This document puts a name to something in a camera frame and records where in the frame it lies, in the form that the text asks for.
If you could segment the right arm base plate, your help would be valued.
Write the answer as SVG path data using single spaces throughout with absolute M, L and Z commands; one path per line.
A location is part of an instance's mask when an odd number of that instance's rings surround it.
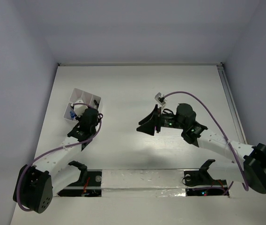
M 186 196 L 229 196 L 226 180 L 214 180 L 208 173 L 214 162 L 209 159 L 199 169 L 184 171 L 181 182 L 186 187 Z

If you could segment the blue clear glue bottle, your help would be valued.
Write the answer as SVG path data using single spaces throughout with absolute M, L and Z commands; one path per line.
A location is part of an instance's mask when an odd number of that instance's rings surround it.
M 70 117 L 71 117 L 72 120 L 76 117 L 76 115 L 75 115 L 75 113 L 73 111 L 70 111 Z

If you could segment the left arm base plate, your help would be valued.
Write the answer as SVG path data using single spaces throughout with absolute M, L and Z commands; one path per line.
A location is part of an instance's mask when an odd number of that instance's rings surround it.
M 101 197 L 102 170 L 87 170 L 82 178 L 58 192 L 60 197 Z

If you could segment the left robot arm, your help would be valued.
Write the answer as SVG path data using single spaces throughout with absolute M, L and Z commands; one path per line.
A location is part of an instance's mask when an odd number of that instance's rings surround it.
M 52 198 L 68 185 L 88 185 L 87 166 L 74 158 L 97 136 L 102 118 L 96 108 L 87 107 L 59 147 L 41 154 L 20 169 L 13 200 L 21 210 L 43 213 Z

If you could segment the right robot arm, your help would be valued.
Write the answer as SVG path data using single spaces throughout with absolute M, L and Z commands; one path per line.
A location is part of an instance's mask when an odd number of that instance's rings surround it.
M 210 185 L 213 180 L 231 180 L 247 184 L 252 190 L 266 194 L 266 145 L 256 146 L 230 141 L 196 121 L 196 112 L 189 104 L 181 103 L 176 113 L 168 113 L 155 106 L 139 122 L 138 132 L 154 136 L 161 128 L 181 129 L 185 142 L 224 156 L 230 163 L 218 167 L 215 159 L 208 159 L 198 170 L 189 171 L 187 186 Z

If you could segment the black scissors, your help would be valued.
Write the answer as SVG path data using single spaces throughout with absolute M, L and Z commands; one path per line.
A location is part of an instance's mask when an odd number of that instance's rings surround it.
M 93 102 L 94 102 L 95 107 L 96 107 L 97 109 L 99 109 L 99 107 L 100 107 L 100 102 L 97 101 L 97 100 L 95 100 L 95 99 L 94 99 Z

